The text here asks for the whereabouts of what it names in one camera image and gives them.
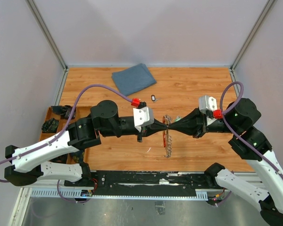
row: robotic arm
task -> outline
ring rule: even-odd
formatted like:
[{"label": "robotic arm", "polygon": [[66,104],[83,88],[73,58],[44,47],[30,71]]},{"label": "robotic arm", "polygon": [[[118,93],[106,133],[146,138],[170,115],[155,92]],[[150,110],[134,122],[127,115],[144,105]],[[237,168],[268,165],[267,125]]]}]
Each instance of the robotic arm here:
[{"label": "robotic arm", "polygon": [[[50,137],[37,144],[17,148],[8,146],[6,158],[14,157],[11,166],[5,168],[5,179],[16,186],[25,186],[42,179],[63,179],[70,182],[89,181],[91,172],[87,163],[66,165],[52,163],[48,160],[60,155],[100,145],[100,136],[136,135],[139,142],[143,137],[168,129],[177,130],[194,138],[200,138],[208,132],[231,133],[217,109],[216,99],[203,96],[199,99],[199,108],[177,122],[165,125],[153,117],[152,109],[145,102],[135,105],[133,116],[119,117],[117,105],[104,100],[91,108],[91,114],[70,124],[66,131],[53,143]],[[272,146],[264,134],[253,125],[261,113],[255,104],[242,98],[224,117],[239,136],[250,143],[264,157],[277,166],[275,171],[270,163],[253,152],[236,136],[229,141],[232,149],[256,171],[267,190],[254,187],[239,179],[224,166],[214,163],[205,171],[206,181],[210,187],[225,187],[239,195],[258,211],[271,226],[283,225],[283,170],[279,165]],[[21,154],[35,147],[39,150],[22,156]]]}]

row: gray towel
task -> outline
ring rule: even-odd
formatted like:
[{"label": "gray towel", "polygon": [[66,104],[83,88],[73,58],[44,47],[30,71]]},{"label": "gray towel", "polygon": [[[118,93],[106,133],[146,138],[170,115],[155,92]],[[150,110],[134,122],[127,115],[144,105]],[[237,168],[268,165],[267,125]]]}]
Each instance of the gray towel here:
[{"label": "gray towel", "polygon": [[112,79],[125,96],[136,93],[156,83],[145,64],[139,64],[121,72],[113,72]]}]

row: gray wall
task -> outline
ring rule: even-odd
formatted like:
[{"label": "gray wall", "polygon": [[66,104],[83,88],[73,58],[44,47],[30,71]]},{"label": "gray wall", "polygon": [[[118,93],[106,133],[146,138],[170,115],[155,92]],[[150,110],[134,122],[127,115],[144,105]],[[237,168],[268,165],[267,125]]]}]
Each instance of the gray wall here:
[{"label": "gray wall", "polygon": [[[6,146],[23,147],[38,140],[61,76],[62,69],[25,1],[0,0],[0,160]],[[0,183],[0,226],[7,225],[18,191]]]},{"label": "gray wall", "polygon": [[266,0],[35,0],[69,65],[230,65]]},{"label": "gray wall", "polygon": [[277,1],[236,69],[262,113],[257,123],[283,166],[283,0]]}]

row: blue cloth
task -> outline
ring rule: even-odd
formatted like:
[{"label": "blue cloth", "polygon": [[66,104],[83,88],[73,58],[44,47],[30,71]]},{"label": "blue cloth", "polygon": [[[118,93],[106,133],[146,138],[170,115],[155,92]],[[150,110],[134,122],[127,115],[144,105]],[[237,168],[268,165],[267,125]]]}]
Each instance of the blue cloth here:
[{"label": "blue cloth", "polygon": [[136,93],[156,83],[145,64],[139,64],[121,72],[113,72],[112,79],[125,96]]}]

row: metal frame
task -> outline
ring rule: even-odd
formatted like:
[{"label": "metal frame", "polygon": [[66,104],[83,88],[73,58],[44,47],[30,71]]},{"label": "metal frame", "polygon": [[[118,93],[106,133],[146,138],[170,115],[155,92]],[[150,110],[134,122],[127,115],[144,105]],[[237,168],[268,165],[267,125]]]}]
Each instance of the metal frame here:
[{"label": "metal frame", "polygon": [[[58,105],[62,96],[62,91],[66,82],[66,78],[67,78],[67,74],[69,71],[68,65],[66,64],[66,62],[64,61],[54,39],[52,38],[43,18],[42,15],[40,13],[40,11],[38,10],[34,0],[25,0],[28,7],[30,8],[32,14],[34,15],[36,22],[38,23],[38,25],[40,26],[40,29],[42,30],[48,44],[50,45],[52,51],[54,52],[55,56],[57,57],[57,60],[59,61],[60,65],[62,66],[62,68],[64,69],[64,73],[59,85],[59,89],[57,91],[57,94],[55,96],[55,101],[54,104]],[[247,48],[249,47],[250,43],[252,42],[252,40],[254,39],[256,33],[258,32],[259,28],[261,27],[261,25],[263,24],[266,16],[268,15],[268,13],[271,11],[272,7],[275,5],[275,3],[277,2],[277,0],[268,0],[266,5],[264,6],[259,18],[257,19],[257,21],[255,22],[253,28],[251,29],[247,39],[245,40],[242,48],[240,49],[237,57],[235,58],[233,64],[229,67],[229,73],[231,75],[231,79],[232,81],[236,81],[236,75],[235,75],[235,69],[237,68],[237,65],[239,64],[240,60],[242,59],[244,53],[246,52]],[[239,94],[239,88],[238,86],[234,86],[235,88],[235,93],[236,95]],[[242,179],[252,183],[255,186],[264,188],[264,185],[262,184],[260,178],[257,176],[256,173],[235,173],[235,175],[241,177]],[[67,190],[69,189],[70,191],[73,191],[74,187],[63,187],[61,186],[63,190]],[[46,189],[56,189],[56,181],[53,182],[51,180],[44,180],[44,181],[38,181],[35,184],[31,185],[30,187],[21,187],[20,188],[20,192],[16,201],[16,204],[14,206],[12,215],[10,217],[10,221],[9,221],[9,226],[17,226],[17,225],[22,225],[23,219],[24,219],[24,215],[26,212],[26,209],[28,207],[28,201],[31,197],[31,193],[33,192],[34,189],[43,189],[44,191],[46,191]],[[197,192],[215,192],[215,191],[219,191],[216,189],[197,189]]]}]

